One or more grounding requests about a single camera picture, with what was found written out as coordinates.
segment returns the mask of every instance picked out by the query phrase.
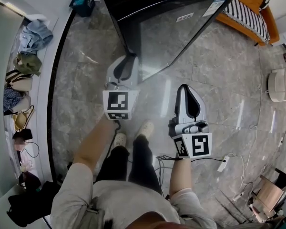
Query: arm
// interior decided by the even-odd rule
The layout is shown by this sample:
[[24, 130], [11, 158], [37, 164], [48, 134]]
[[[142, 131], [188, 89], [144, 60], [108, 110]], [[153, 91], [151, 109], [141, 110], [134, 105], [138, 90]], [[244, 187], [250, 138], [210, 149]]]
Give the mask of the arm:
[[174, 162], [171, 182], [170, 197], [184, 188], [192, 188], [191, 159], [186, 158]]
[[187, 216], [188, 226], [196, 228], [216, 229], [212, 217], [201, 207], [196, 194], [192, 190], [191, 159], [174, 162], [170, 183], [171, 204], [177, 208], [179, 216]]
[[73, 163], [82, 163], [90, 168], [94, 168], [107, 144], [108, 138], [113, 132], [114, 122], [102, 116], [95, 128], [86, 136], [77, 150]]
[[111, 138], [113, 121], [103, 116], [83, 140], [75, 154], [61, 189], [56, 194], [51, 210], [51, 224], [55, 229], [72, 229], [80, 221], [92, 199], [92, 172], [108, 138]]

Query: gray t-shirt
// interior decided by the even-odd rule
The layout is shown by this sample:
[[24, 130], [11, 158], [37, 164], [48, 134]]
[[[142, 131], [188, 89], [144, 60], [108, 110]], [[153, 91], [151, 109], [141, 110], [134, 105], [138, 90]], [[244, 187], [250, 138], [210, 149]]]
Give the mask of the gray t-shirt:
[[55, 196], [51, 210], [54, 229], [72, 229], [79, 212], [98, 197], [97, 209], [104, 211], [104, 222], [112, 220], [112, 229], [125, 229], [147, 212], [156, 212], [165, 221], [193, 228], [215, 229], [214, 220], [201, 207], [190, 188], [183, 189], [167, 201], [159, 193], [126, 181], [99, 181], [93, 185], [91, 170], [73, 164]]

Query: folded clothes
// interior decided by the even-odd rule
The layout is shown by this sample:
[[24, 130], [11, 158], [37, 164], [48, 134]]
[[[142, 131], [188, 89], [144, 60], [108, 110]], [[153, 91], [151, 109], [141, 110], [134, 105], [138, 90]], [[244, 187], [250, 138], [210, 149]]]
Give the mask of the folded clothes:
[[19, 70], [22, 74], [40, 75], [41, 61], [35, 54], [18, 53], [13, 63], [15, 69]]
[[32, 21], [20, 34], [19, 51], [24, 54], [37, 54], [37, 51], [47, 46], [52, 38], [52, 32], [42, 21]]

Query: striped cushion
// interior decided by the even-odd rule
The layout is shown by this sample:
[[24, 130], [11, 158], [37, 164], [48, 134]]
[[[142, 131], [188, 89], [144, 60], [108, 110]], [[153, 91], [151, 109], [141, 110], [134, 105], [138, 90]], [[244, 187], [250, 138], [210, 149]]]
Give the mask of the striped cushion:
[[254, 32], [263, 42], [269, 42], [270, 35], [263, 16], [255, 14], [239, 0], [232, 0], [223, 14]]

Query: white cable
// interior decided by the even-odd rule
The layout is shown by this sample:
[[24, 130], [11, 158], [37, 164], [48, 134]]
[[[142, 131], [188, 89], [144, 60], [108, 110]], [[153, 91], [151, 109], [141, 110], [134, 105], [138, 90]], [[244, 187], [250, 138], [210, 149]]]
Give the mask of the white cable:
[[[263, 74], [262, 74], [262, 70], [261, 70], [261, 65], [260, 65], [260, 74], [261, 74], [261, 85], [260, 86], [258, 86], [258, 89], [260, 90], [260, 106], [259, 106], [259, 114], [258, 114], [258, 121], [259, 121], [259, 117], [260, 117], [260, 115], [261, 115], [261, 108], [262, 108], [262, 94], [263, 94]], [[250, 151], [249, 151], [249, 156], [248, 156], [248, 161], [247, 161], [247, 164], [246, 164], [246, 167], [245, 167], [245, 164], [244, 164], [244, 159], [243, 159], [243, 157], [241, 156], [241, 155], [235, 155], [235, 154], [233, 154], [233, 153], [229, 153], [227, 156], [229, 156], [229, 155], [233, 155], [233, 157], [240, 157], [241, 159], [242, 159], [242, 163], [243, 163], [243, 174], [241, 175], [241, 184], [240, 184], [240, 187], [239, 187], [239, 189], [234, 193], [234, 196], [233, 196], [233, 198], [231, 199], [231, 201], [235, 198], [235, 196], [236, 196], [236, 194], [238, 193], [238, 191], [241, 189], [241, 187], [243, 186], [243, 185], [249, 185], [250, 183], [245, 183], [244, 182], [244, 180], [245, 180], [245, 171], [247, 170], [247, 168], [248, 168], [248, 164], [249, 164], [249, 161], [250, 161], [250, 157], [251, 157], [251, 150], [252, 150], [252, 148], [255, 146], [255, 143], [256, 143], [256, 140], [257, 140], [257, 126], [256, 125], [250, 125], [249, 126], [249, 130], [253, 130], [253, 129], [256, 129], [256, 134], [255, 134], [255, 139], [254, 139], [254, 142], [253, 142], [253, 144], [252, 144], [252, 146], [250, 147]]]

